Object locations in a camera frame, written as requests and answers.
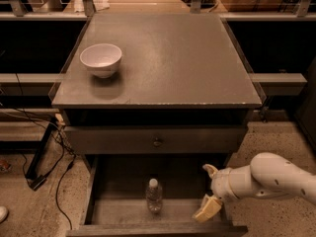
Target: concrete floor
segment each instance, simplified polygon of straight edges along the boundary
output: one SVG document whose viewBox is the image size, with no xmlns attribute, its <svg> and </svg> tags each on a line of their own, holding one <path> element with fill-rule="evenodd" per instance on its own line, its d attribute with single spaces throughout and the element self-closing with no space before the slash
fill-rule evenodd
<svg viewBox="0 0 316 237">
<path fill-rule="evenodd" d="M 239 167 L 250 163 L 258 153 L 269 151 L 281 155 L 304 170 L 316 173 L 315 156 L 304 135 L 294 122 L 252 121 L 249 131 L 228 166 Z M 46 147 L 38 173 L 46 173 L 61 155 L 60 146 L 52 139 Z M 33 155 L 27 155 L 28 164 Z M 36 192 L 24 178 L 25 159 L 20 154 L 1 155 L 12 164 L 10 173 L 0 173 L 0 205 L 10 210 L 6 221 L 0 224 L 1 237 L 61 237 L 69 229 L 66 218 L 55 203 L 57 183 L 72 156 L 65 157 L 51 173 L 46 183 Z M 80 157 L 64 177 L 60 190 L 61 208 L 78 228 L 85 202 L 89 173 Z M 228 206 L 234 225 L 247 225 L 245 237 L 314 236 L 316 232 L 316 207 L 295 197 L 286 200 L 257 200 L 245 198 Z"/>
</svg>

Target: white bowl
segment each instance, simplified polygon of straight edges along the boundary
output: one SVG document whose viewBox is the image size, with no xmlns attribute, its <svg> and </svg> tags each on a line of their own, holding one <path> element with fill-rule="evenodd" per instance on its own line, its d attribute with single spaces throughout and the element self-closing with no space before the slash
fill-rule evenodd
<svg viewBox="0 0 316 237">
<path fill-rule="evenodd" d="M 98 43 L 84 49 L 80 61 L 87 71 L 95 76 L 107 78 L 119 69 L 121 50 L 110 43 Z"/>
</svg>

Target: drawer knob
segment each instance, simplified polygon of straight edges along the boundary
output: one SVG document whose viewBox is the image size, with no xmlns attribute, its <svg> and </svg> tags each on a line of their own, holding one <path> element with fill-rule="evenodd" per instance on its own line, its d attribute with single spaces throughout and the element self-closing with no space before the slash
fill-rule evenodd
<svg viewBox="0 0 316 237">
<path fill-rule="evenodd" d="M 162 140 L 159 138 L 155 138 L 154 147 L 160 147 L 162 145 Z"/>
</svg>

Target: bottle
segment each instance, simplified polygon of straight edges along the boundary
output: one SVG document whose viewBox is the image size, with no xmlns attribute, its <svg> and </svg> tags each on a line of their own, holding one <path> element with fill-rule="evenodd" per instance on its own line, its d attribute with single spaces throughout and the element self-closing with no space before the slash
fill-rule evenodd
<svg viewBox="0 0 316 237">
<path fill-rule="evenodd" d="M 146 200 L 148 209 L 158 214 L 162 208 L 162 187 L 157 179 L 151 179 L 146 188 Z"/>
</svg>

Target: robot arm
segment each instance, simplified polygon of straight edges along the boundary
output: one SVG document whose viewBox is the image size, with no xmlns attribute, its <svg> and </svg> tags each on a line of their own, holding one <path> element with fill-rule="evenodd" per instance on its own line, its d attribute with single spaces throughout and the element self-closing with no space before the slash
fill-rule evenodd
<svg viewBox="0 0 316 237">
<path fill-rule="evenodd" d="M 204 222 L 214 216 L 224 202 L 240 198 L 302 197 L 316 205 L 316 176 L 273 153 L 260 153 L 250 165 L 217 170 L 204 165 L 212 179 L 213 196 L 205 196 L 194 219 Z"/>
</svg>

